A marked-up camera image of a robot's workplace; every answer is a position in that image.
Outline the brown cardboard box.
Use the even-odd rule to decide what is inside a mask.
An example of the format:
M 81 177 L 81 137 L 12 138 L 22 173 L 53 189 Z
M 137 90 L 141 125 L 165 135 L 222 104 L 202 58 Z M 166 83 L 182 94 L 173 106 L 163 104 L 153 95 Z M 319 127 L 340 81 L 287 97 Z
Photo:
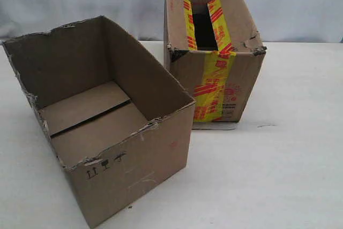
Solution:
M 114 21 L 3 47 L 90 228 L 186 166 L 195 100 Z

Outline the cardboard box with yellow tape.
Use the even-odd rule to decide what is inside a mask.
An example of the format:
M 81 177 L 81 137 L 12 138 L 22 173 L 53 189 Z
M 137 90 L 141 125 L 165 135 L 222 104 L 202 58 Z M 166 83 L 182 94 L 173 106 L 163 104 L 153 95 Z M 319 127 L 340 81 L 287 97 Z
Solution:
M 240 121 L 266 48 L 244 0 L 165 0 L 164 65 L 195 99 L 195 130 Z

